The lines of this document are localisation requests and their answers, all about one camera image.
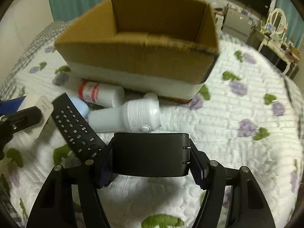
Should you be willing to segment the grey checkered bed cover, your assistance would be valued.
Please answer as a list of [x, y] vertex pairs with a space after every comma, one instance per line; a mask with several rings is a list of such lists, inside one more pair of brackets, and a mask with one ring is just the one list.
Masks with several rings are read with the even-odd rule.
[[39, 49], [44, 47], [47, 43], [54, 41], [61, 33], [75, 22], [75, 19], [64, 22], [55, 21], [50, 23], [44, 30], [42, 30], [26, 48], [24, 54], [18, 59], [13, 69], [9, 73], [7, 79], [1, 84], [1, 100], [10, 99], [16, 92], [15, 75], [24, 69], [34, 58]]

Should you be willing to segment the white floral quilt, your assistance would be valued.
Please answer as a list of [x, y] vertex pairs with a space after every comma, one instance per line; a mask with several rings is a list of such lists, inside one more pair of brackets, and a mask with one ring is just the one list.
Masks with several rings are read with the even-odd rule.
[[[303, 173], [303, 97], [257, 51], [225, 34], [221, 55], [203, 90], [190, 105], [162, 101], [161, 133], [189, 134], [199, 150], [223, 166], [248, 166], [269, 204], [276, 227], [294, 212]], [[56, 163], [78, 161], [54, 122], [38, 139], [24, 132], [5, 147], [1, 201], [25, 224]], [[205, 192], [192, 176], [155, 179], [119, 176], [99, 191], [112, 227], [191, 227]]]

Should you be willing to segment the white dressing table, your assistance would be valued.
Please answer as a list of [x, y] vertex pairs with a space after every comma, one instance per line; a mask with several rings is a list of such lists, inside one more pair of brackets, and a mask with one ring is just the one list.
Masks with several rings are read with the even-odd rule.
[[294, 53], [293, 49], [293, 47], [290, 49], [290, 47], [281, 45], [265, 35], [258, 52], [267, 58], [283, 75], [293, 80], [299, 71], [298, 63], [300, 61], [299, 52]]

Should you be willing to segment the black rectangular box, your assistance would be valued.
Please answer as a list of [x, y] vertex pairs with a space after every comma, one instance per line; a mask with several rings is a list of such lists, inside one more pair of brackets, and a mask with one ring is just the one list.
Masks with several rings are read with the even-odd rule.
[[184, 177], [189, 174], [190, 148], [185, 133], [115, 133], [112, 171], [134, 177]]

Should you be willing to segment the light blue earbuds case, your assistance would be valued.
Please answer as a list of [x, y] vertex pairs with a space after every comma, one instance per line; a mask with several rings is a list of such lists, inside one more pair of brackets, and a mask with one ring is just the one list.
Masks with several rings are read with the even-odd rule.
[[90, 112], [89, 106], [78, 97], [70, 97], [71, 102], [84, 119], [87, 119]]

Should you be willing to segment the white oval vanity mirror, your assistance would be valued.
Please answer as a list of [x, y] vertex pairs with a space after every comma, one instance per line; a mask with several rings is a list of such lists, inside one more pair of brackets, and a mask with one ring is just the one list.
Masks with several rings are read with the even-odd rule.
[[281, 35], [287, 31], [287, 18], [285, 13], [280, 8], [275, 8], [268, 16], [267, 22], [275, 27], [274, 32]]

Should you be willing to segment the white hair dryer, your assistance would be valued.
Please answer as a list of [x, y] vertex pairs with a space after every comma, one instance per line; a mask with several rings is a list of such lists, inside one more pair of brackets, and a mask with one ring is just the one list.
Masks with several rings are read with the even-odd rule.
[[97, 133], [149, 133], [161, 127], [157, 98], [133, 99], [117, 108], [106, 108], [88, 114], [88, 124]]

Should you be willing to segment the black remote control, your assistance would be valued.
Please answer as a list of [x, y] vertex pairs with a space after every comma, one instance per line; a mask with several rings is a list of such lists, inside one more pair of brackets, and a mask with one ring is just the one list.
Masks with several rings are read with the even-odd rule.
[[51, 116], [76, 157], [82, 163], [89, 160], [104, 162], [108, 155], [107, 145], [89, 126], [69, 96], [63, 93], [52, 104], [54, 110]]

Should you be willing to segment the white bottle red label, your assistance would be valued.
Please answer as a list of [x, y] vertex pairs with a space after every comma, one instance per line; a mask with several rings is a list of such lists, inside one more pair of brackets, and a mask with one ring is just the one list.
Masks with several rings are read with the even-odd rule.
[[104, 108], [115, 108], [125, 103], [125, 91], [121, 86], [83, 80], [72, 76], [65, 86], [73, 92], [73, 96]]

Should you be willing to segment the brown cardboard box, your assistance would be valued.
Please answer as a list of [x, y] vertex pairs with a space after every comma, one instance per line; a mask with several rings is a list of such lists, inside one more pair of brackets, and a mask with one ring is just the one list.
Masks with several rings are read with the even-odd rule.
[[188, 102], [219, 57], [212, 7], [198, 0], [104, 0], [55, 41], [79, 77]]

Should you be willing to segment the white card tag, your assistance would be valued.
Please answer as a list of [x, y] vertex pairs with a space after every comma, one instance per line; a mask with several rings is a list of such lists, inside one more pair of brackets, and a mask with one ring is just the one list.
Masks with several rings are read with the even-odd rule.
[[26, 111], [28, 124], [31, 124], [24, 131], [32, 138], [37, 139], [53, 110], [53, 104], [45, 96], [36, 93], [26, 95], [18, 108], [18, 111]]

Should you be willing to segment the grey mini fridge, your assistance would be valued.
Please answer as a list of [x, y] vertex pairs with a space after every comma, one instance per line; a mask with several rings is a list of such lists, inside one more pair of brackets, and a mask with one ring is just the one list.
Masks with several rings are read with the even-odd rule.
[[249, 16], [232, 8], [226, 8], [224, 16], [222, 31], [235, 36], [242, 41], [246, 41], [249, 37], [252, 25], [249, 21]]

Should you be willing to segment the teal curtain by wardrobe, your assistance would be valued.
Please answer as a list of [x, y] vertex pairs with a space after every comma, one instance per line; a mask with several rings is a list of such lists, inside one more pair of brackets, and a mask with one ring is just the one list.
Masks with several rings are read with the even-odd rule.
[[276, 8], [284, 11], [287, 19], [287, 39], [293, 38], [296, 48], [301, 45], [303, 37], [303, 19], [290, 0], [276, 0]]

